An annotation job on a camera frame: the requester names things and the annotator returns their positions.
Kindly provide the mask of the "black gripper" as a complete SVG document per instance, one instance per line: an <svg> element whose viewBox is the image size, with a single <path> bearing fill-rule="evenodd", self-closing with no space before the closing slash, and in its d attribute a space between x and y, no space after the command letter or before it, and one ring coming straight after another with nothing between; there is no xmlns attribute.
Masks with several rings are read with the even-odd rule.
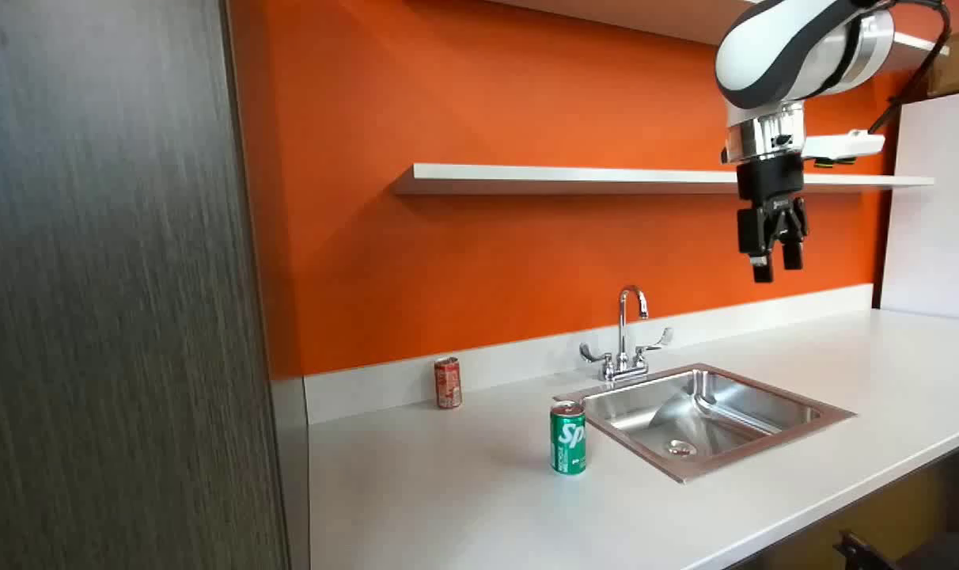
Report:
<svg viewBox="0 0 959 570"><path fill-rule="evenodd" d="M773 244L783 240L783 261L803 267L803 162L799 151L753 158L739 169L739 250L752 256L753 282L773 282Z"/></svg>

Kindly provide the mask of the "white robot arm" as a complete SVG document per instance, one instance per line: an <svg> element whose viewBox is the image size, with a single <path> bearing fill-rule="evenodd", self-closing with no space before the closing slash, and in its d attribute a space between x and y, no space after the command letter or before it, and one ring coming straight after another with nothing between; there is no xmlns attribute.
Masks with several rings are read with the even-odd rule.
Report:
<svg viewBox="0 0 959 570"><path fill-rule="evenodd" d="M897 2L915 2L941 16L941 31L903 92L871 125L810 136L803 104L874 79L897 43ZM739 250L753 277L773 277L773 250L786 268L803 267L808 204L803 163L849 163L877 156L883 125L919 87L954 26L947 0L756 0L723 35L717 85L726 99L728 130L723 162L735 169Z"/></svg>

